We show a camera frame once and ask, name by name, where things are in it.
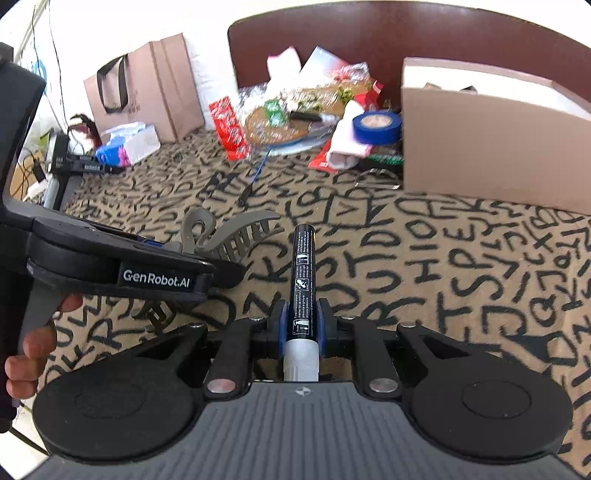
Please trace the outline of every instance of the blue tape roll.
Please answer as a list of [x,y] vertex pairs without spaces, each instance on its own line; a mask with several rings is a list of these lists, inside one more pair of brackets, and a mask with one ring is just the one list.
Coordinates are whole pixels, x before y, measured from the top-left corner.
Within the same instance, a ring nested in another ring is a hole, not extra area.
[[365,112],[353,118],[355,140],[369,145],[389,145],[400,140],[402,117],[387,110]]

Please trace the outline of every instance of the open box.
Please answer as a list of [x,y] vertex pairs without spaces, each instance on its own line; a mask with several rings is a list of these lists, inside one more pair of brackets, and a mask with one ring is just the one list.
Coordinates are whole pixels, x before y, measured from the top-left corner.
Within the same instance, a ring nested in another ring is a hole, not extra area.
[[401,96],[405,190],[591,214],[591,103],[541,77],[419,58]]

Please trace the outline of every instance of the black circular housing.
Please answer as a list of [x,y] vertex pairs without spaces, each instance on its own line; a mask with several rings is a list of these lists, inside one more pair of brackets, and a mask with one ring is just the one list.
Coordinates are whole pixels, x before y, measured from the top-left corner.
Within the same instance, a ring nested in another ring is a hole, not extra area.
[[165,362],[135,357],[120,363],[98,362],[41,390],[34,421],[52,453],[119,462],[179,437],[194,417],[191,390]]
[[549,378],[489,355],[437,361],[411,412],[435,442],[462,456],[517,461],[556,452],[573,407]]

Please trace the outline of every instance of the blue and white tissue package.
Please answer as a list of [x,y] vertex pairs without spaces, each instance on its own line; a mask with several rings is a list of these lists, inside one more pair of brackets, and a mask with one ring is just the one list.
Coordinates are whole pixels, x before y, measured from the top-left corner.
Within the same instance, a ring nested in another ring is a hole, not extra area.
[[153,125],[142,122],[119,125],[105,132],[111,139],[97,148],[96,158],[106,165],[130,167],[160,149]]

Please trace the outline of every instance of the black bag handle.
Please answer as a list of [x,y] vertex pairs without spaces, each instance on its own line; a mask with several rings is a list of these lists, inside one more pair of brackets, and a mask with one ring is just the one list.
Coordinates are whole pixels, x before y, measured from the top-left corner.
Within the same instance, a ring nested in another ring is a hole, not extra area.
[[[127,55],[128,54],[121,55],[120,57],[117,57],[117,58],[111,60],[109,63],[103,65],[96,72],[96,83],[99,87],[100,102],[103,104],[103,107],[105,107],[105,112],[107,112],[107,113],[121,113],[129,102],[129,95],[127,92],[127,84],[125,83],[125,62],[127,61]],[[118,74],[119,100],[121,101],[121,106],[108,107],[105,105],[105,98],[103,97],[103,79],[113,69],[113,67],[117,64],[118,61],[121,61],[119,63],[119,74]]]

